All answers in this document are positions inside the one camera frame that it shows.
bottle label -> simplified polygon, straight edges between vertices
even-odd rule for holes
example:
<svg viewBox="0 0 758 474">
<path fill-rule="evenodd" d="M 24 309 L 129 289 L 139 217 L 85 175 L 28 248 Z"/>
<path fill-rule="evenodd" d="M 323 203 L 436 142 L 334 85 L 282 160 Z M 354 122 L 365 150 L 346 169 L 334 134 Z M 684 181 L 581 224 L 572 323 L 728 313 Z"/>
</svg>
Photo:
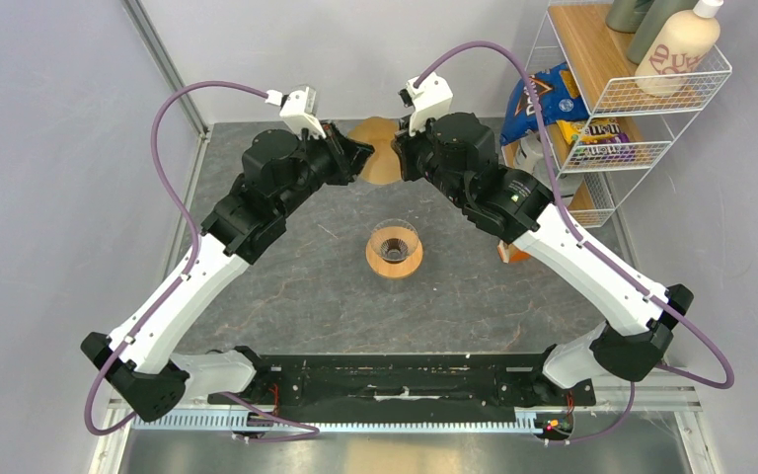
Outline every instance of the bottle label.
<svg viewBox="0 0 758 474">
<path fill-rule="evenodd" d="M 649 57 L 649 64 L 661 75 L 681 74 L 695 70 L 704 57 L 703 54 L 691 56 L 686 52 L 674 53 L 666 44 L 659 44 Z"/>
</svg>

gray bottle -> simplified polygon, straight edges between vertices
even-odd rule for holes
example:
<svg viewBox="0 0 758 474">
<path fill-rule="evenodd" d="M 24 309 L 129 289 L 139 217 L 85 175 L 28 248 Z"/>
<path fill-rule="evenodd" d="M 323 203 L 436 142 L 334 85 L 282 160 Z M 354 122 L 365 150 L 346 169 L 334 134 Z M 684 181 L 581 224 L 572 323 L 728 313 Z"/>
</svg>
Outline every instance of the gray bottle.
<svg viewBox="0 0 758 474">
<path fill-rule="evenodd" d="M 696 6 L 698 0 L 658 0 L 649 9 L 641 27 L 635 33 L 629 49 L 626 50 L 626 57 L 635 64 L 641 64 L 646 52 L 652 46 L 661 29 L 669 17 L 682 10 L 691 10 Z"/>
<path fill-rule="evenodd" d="M 646 11 L 653 0 L 615 0 L 609 14 L 606 15 L 606 25 L 616 32 L 634 33 L 644 20 Z"/>
</svg>

gray wall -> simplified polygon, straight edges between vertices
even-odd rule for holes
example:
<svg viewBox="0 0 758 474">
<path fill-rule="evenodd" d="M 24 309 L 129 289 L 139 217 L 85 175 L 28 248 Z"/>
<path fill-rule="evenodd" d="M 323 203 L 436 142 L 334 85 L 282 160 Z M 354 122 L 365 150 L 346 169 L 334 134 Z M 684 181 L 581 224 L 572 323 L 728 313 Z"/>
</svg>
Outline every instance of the gray wall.
<svg viewBox="0 0 758 474">
<path fill-rule="evenodd" d="M 167 95 L 118 2 L 0 2 L 0 473 L 88 467 L 79 344 L 152 291 L 178 221 L 148 147 Z M 180 184 L 181 113 L 162 144 Z"/>
<path fill-rule="evenodd" d="M 758 2 L 725 2 L 720 47 L 734 74 L 624 206 L 644 272 L 696 293 L 691 319 L 736 368 L 727 392 L 703 388 L 725 472 L 758 472 Z M 677 331 L 671 360 L 721 379 Z"/>
<path fill-rule="evenodd" d="M 187 83 L 222 79 L 259 89 L 309 83 L 321 118 L 400 117 L 397 92 L 440 54 L 493 40 L 522 60 L 548 0 L 143 0 Z M 440 68 L 457 110 L 503 116 L 518 75 L 492 51 L 468 51 Z M 276 119 L 275 110 L 230 107 L 230 92 L 193 97 L 205 120 Z"/>
</svg>

round wooden board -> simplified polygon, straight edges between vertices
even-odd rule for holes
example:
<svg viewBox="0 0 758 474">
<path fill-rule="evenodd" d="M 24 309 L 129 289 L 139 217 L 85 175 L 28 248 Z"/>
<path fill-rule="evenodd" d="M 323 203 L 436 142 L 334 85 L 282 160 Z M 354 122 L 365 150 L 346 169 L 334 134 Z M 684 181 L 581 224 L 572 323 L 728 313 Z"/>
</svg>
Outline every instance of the round wooden board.
<svg viewBox="0 0 758 474">
<path fill-rule="evenodd" d="M 373 145 L 375 151 L 364 165 L 361 179 L 372 185 L 389 185 L 403 179 L 400 159 L 391 148 L 391 141 L 399 126 L 393 120 L 381 117 L 366 118 L 347 136 Z"/>
<path fill-rule="evenodd" d="M 384 242 L 391 238 L 401 239 L 406 243 L 417 243 L 417 247 L 414 249 L 414 253 L 411 254 L 405 260 L 398 264 L 389 264 L 379 257 L 372 246 L 372 242 Z M 367 241 L 367 246 L 364 248 L 364 256 L 367 258 L 367 264 L 376 272 L 379 277 L 388 279 L 402 279 L 410 277 L 417 271 L 419 264 L 422 263 L 422 242 L 419 242 L 417 235 L 409 229 L 404 227 L 385 227 L 374 232 L 370 239 Z"/>
</svg>

chip bag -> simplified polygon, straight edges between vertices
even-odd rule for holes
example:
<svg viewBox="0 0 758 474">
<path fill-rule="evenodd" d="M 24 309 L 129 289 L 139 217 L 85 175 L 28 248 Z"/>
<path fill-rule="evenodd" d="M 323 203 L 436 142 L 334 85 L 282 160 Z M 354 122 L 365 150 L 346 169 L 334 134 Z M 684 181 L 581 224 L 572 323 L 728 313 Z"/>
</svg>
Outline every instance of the chip bag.
<svg viewBox="0 0 758 474">
<path fill-rule="evenodd" d="M 588 119 L 588 109 L 579 95 L 576 82 L 562 63 L 548 71 L 537 72 L 530 76 L 539 102 L 545 125 L 557 120 L 578 121 Z M 529 131 L 538 131 L 533 104 L 527 96 L 524 81 L 519 80 L 507 103 L 504 127 L 501 129 L 501 146 L 512 143 Z"/>
</svg>

